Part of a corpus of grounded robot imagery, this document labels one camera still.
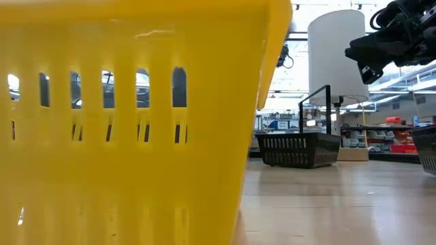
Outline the yellow plastic slotted basket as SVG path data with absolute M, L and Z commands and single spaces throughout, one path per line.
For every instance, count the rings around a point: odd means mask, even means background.
M 231 245 L 290 0 L 0 0 L 0 245 Z

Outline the white panel on stand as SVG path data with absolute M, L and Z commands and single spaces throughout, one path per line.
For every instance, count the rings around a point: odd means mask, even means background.
M 337 10 L 313 20 L 308 27 L 309 93 L 330 85 L 332 133 L 341 134 L 341 110 L 369 99 L 357 62 L 345 56 L 349 43 L 365 36 L 364 14 L 358 10 Z M 325 91 L 309 103 L 326 108 Z

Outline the black plastic slotted basket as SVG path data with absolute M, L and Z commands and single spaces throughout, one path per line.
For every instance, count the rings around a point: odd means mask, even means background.
M 409 132 L 424 171 L 436 176 L 436 125 L 416 127 Z
M 313 169 L 337 162 L 341 138 L 326 133 L 284 133 L 257 136 L 264 164 Z

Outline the red storage bin rack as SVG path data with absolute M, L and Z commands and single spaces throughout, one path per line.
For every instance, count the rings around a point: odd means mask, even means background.
M 387 117 L 385 123 L 371 125 L 375 130 L 367 131 L 369 152 L 416 154 L 417 150 L 407 131 L 410 125 L 401 117 Z

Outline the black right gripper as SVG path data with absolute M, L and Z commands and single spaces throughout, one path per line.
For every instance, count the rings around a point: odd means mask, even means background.
M 436 0 L 393 0 L 376 13 L 381 31 L 349 43 L 345 56 L 355 61 L 370 55 L 391 56 L 396 66 L 428 65 L 436 60 Z M 372 84 L 384 74 L 357 63 L 363 84 Z

